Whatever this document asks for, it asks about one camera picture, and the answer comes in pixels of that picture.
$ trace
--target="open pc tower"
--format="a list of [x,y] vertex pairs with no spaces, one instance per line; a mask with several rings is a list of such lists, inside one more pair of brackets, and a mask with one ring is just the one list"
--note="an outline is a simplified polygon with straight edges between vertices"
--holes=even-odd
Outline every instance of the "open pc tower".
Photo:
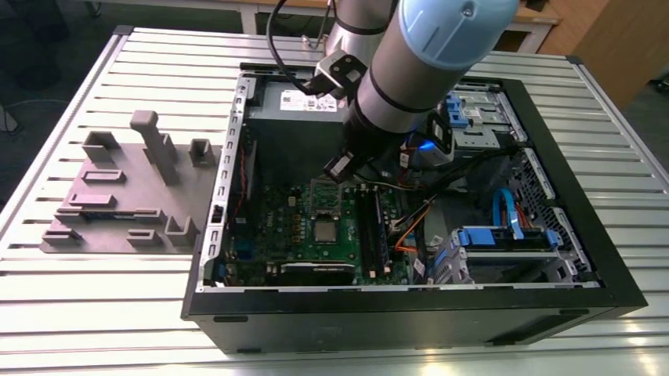
[[448,165],[512,153],[428,202],[428,140],[336,185],[344,106],[243,68],[182,307],[224,352],[527,344],[646,305],[522,83],[464,78],[437,111]]

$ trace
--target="expansion slot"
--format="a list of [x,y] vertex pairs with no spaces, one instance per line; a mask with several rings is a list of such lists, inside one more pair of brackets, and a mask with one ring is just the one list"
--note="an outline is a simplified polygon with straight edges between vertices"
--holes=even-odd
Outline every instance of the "expansion slot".
[[376,187],[368,189],[360,186],[356,189],[355,210],[363,273],[369,278],[376,278],[389,272],[385,225]]

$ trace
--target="metal table surface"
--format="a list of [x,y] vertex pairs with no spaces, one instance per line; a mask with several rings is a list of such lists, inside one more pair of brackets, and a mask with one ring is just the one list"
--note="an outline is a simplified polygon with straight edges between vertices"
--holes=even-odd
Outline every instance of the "metal table surface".
[[[224,355],[180,320],[186,255],[48,255],[37,248],[90,130],[138,142],[136,109],[173,143],[222,144],[237,65],[261,36],[136,28],[113,35],[0,214],[0,370],[164,374],[659,374],[669,366],[666,173],[587,71],[558,56],[492,53],[471,75],[523,80],[650,306],[520,347]],[[315,61],[276,38],[288,62]]]

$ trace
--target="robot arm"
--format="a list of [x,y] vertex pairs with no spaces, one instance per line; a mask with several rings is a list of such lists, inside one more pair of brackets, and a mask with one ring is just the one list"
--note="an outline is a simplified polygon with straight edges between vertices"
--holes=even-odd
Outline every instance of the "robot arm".
[[355,94],[348,95],[344,148],[324,167],[333,181],[347,180],[401,144],[492,50],[516,7],[516,0],[399,1]]

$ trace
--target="sticker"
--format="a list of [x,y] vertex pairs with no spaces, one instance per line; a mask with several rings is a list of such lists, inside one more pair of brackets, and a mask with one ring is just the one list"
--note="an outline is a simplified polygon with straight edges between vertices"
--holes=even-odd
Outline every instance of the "sticker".
[[475,108],[464,108],[462,110],[462,112],[464,113],[464,116],[467,118],[471,118],[471,117],[472,118],[480,118],[480,113],[479,113],[479,111]]
[[407,153],[399,153],[399,165],[403,168],[408,168],[408,154]]
[[413,261],[413,269],[416,270],[417,274],[420,274],[421,277],[421,275],[425,273],[425,266],[421,264],[417,258]]
[[316,99],[315,96],[305,96],[299,90],[283,90],[279,108],[283,111],[336,112],[336,100],[332,96]]
[[427,243],[427,247],[436,247],[437,245],[440,245],[441,242],[443,242],[443,237],[435,235],[431,238],[429,243]]
[[551,20],[550,18],[532,18],[531,22],[546,23],[546,24],[556,24],[556,20]]

